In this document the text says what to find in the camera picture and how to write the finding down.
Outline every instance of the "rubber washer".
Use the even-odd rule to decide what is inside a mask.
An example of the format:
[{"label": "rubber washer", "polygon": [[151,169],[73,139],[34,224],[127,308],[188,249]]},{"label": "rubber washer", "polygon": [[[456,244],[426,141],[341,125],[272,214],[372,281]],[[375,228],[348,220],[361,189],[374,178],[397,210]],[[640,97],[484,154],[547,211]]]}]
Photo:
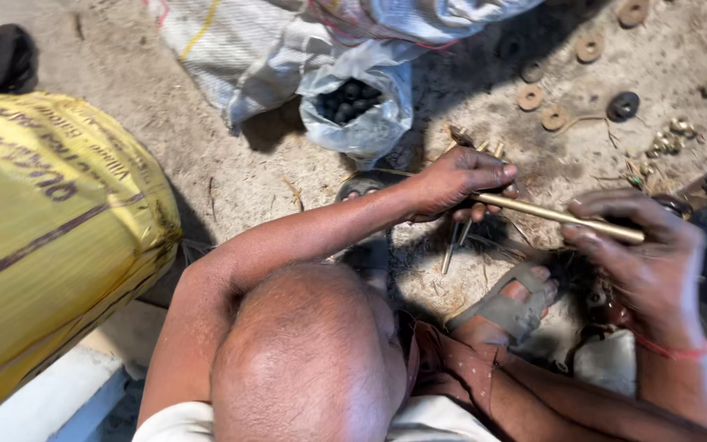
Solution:
[{"label": "rubber washer", "polygon": [[582,63],[596,61],[604,52],[604,36],[597,32],[585,34],[577,39],[574,45],[577,52],[577,59]]},{"label": "rubber washer", "polygon": [[548,131],[557,131],[569,121],[569,111],[561,106],[546,108],[542,113],[542,126]]},{"label": "rubber washer", "polygon": [[524,111],[532,111],[542,104],[542,98],[545,97],[545,92],[541,87],[535,84],[529,84],[523,87],[520,95],[517,97],[517,106]]},{"label": "rubber washer", "polygon": [[526,83],[536,83],[545,75],[545,67],[536,60],[528,60],[520,67],[520,76]]},{"label": "rubber washer", "polygon": [[637,26],[646,20],[650,10],[649,0],[626,0],[618,10],[618,21],[626,28]]},{"label": "rubber washer", "polygon": [[614,123],[623,123],[637,114],[640,97],[634,92],[621,92],[607,105],[607,118]]}]

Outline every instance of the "gray sandal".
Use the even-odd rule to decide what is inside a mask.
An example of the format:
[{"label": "gray sandal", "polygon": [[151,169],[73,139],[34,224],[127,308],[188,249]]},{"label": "gray sandal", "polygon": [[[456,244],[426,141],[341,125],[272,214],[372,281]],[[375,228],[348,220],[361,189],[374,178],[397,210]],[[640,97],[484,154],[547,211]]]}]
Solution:
[{"label": "gray sandal", "polygon": [[[354,192],[359,196],[365,196],[370,190],[383,190],[385,185],[378,177],[378,174],[370,172],[359,172],[342,184],[337,192],[335,202],[340,202]],[[369,271],[389,270],[389,242],[387,232],[380,231],[372,234],[358,243],[349,246],[334,256],[335,260],[348,264],[355,271],[362,274],[365,279]]]},{"label": "gray sandal", "polygon": [[[501,326],[519,345],[524,337],[539,327],[542,311],[547,306],[545,282],[531,271],[535,266],[535,263],[522,263],[509,270],[476,304],[449,320],[446,329],[452,332],[477,315]],[[500,292],[515,280],[530,293],[525,303]]]}]

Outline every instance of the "clear plastic bag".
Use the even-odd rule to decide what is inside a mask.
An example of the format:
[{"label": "clear plastic bag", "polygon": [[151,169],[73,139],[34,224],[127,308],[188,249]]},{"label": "clear plastic bag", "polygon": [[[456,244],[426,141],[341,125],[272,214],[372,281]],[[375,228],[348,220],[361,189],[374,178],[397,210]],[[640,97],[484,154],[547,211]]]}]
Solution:
[{"label": "clear plastic bag", "polygon": [[[297,94],[299,113],[307,137],[320,146],[356,160],[357,168],[369,170],[411,128],[411,64],[407,61],[426,49],[412,43],[370,40],[341,54],[333,65],[322,66],[302,77]],[[344,126],[319,115],[317,96],[355,78],[382,92],[382,102]]]}]

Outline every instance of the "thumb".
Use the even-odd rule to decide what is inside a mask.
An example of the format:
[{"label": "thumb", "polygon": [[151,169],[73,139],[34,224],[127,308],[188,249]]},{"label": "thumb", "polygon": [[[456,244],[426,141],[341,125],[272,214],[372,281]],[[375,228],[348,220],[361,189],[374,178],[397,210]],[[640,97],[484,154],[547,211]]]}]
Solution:
[{"label": "thumb", "polygon": [[604,267],[616,279],[623,282],[633,280],[642,271],[643,264],[637,256],[613,241],[607,235],[594,229],[576,224],[564,224],[561,233],[569,243],[591,258],[591,261]]}]

